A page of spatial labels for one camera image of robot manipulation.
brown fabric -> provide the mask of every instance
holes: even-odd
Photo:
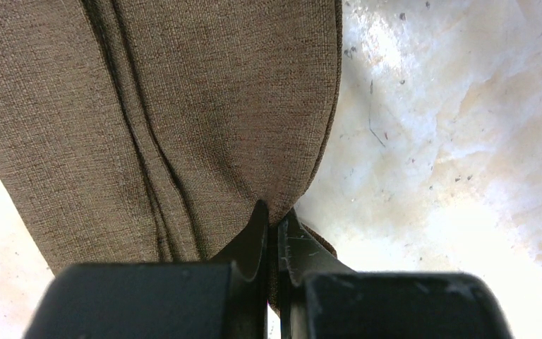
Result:
[[[0,0],[0,178],[53,271],[215,255],[332,123],[335,0]]]

woven fabric texture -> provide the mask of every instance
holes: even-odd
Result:
[[[0,179],[53,271],[206,260],[258,199],[279,221],[329,134],[340,21],[335,0],[0,0]]]

white marble countertop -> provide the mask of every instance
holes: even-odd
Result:
[[[477,275],[517,338],[542,338],[542,1],[348,0],[343,18],[299,217],[357,270]],[[0,338],[51,279],[0,183]]]

brown curtain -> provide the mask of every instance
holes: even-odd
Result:
[[[310,184],[339,0],[0,0],[0,178],[54,272],[197,261]]]

scratch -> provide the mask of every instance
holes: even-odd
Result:
[[[400,128],[404,129],[404,127],[402,127],[402,124],[400,124],[400,120],[398,120],[398,118],[396,118],[396,116],[392,113],[392,110],[389,107],[386,107],[385,109],[387,110],[387,113],[389,113],[392,116],[392,118],[394,118],[394,120],[397,121]]]
[[[461,297],[467,298],[468,300],[471,300],[471,301],[475,299],[471,288],[465,285],[464,283],[458,282],[458,281],[452,281],[445,288],[445,292],[460,295]]]
[[[335,275],[330,275],[329,278],[333,281],[335,281],[336,283],[344,286],[344,287],[348,287],[348,288],[354,288],[354,284],[347,281],[347,280],[343,280],[341,278],[338,278],[336,277]]]
[[[422,291],[426,295],[429,294],[429,289],[425,285],[421,284],[420,282],[415,282],[414,284],[416,288],[418,288],[420,291]]]
[[[304,236],[299,237],[299,238],[296,238],[296,237],[287,237],[287,238],[288,238],[288,239],[292,239],[292,240],[304,240],[305,242],[311,241],[311,239],[305,238]]]
[[[385,147],[385,144],[383,143],[383,141],[381,141],[381,139],[379,139],[379,137],[377,136],[377,134],[375,133],[375,131],[371,128],[371,116],[369,115],[368,117],[368,130],[371,131],[371,133],[375,136],[375,138],[377,139],[377,141],[379,141],[379,143],[381,144],[381,146]]]
[[[69,11],[67,10],[67,6],[65,6],[64,0],[60,0],[61,4],[64,5],[64,10],[67,14],[69,14]]]
[[[523,5],[519,3],[519,0],[516,0],[516,6],[518,8],[518,10],[520,11],[520,14],[522,16],[522,18],[524,19],[524,21],[526,21],[526,14],[524,12],[524,8],[523,8]]]

